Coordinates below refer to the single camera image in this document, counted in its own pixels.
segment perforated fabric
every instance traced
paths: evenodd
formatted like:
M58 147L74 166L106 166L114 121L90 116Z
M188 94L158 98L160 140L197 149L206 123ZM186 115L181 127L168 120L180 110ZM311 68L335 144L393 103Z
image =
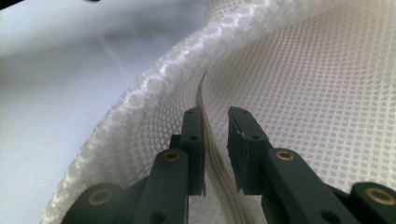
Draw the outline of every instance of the perforated fabric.
M211 21L143 74L98 124L42 222L60 223L90 185L126 187L146 176L194 106L205 70L205 110L230 174L227 110L236 105L325 182L396 189L396 3L336 4L212 1ZM190 223L226 222L213 180L206 177L205 198L191 198ZM255 223L265 223L257 198L243 203Z

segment screw hole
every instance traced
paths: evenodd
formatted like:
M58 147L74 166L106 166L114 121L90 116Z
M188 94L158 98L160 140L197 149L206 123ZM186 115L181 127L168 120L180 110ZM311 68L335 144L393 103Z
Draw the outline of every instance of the screw hole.
M281 160L283 160L283 161L292 161L292 160L294 160L293 154L291 154L291 153L289 153L287 151L278 151L276 153L276 156L278 158L280 158Z
M180 158L180 155L176 152L168 152L164 155L167 161L177 161Z
M366 194L370 199L377 203L382 203L384 205L395 205L396 199L386 191L377 188L366 189Z
M150 224L161 224L165 222L166 215L161 212L155 212L152 213L148 219Z
M332 212L329 211L323 211L320 214L322 216L323 219L325 219L328 223L331 224L340 224L341 223L341 219L335 215Z
M98 206L107 203L112 197L113 194L109 189L98 189L91 194L88 202L90 205Z

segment black plastic part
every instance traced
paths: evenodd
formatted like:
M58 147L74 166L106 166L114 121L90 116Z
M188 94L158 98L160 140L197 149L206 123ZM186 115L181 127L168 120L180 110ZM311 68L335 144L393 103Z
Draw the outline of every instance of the black plastic part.
M396 192L393 189L371 182L354 184L348 205L363 224L396 223Z
M284 148L268 151L263 167L263 175L268 176L287 211L289 224L359 223L296 152ZM271 204L262 204L262 208L265 214L276 210Z
M201 107L184 113L180 148L189 156L189 194L206 195L205 190L205 135ZM177 135L172 136L171 147L176 145Z
M169 148L178 148L181 149L181 134L172 134L171 143L169 144Z
M108 183L86 189L67 211L62 224L130 224L146 180L126 190Z
M237 190L246 195L262 194L259 181L260 160L271 150L268 136L260 124L245 109L230 107L228 153Z
M188 223L188 185L187 154L179 149L157 154L132 223Z
M340 189L336 189L333 186L327 185L330 190L332 191L332 193L338 198L338 200L340 200L340 202L346 206L347 208L349 208L349 194L341 191Z
M277 192L268 175L262 173L260 180L262 183L265 183L263 184L262 189L262 211L265 214L267 223L289 224L290 217L288 212L277 195Z
M118 211L122 189L114 184L98 184L86 189L67 211L62 224L112 224Z
M131 224L134 212L139 204L140 196L146 186L147 177L133 184L121 195L119 208L112 224Z
M21 1L23 1L23 0L1 0L0 1L0 10L4 9L6 7L10 7L14 4L21 2Z

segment white surface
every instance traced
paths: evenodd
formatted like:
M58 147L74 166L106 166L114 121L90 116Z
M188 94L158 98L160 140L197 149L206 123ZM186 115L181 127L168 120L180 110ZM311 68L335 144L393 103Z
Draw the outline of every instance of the white surface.
M205 1L30 0L0 11L0 223L37 223L97 122L204 22Z

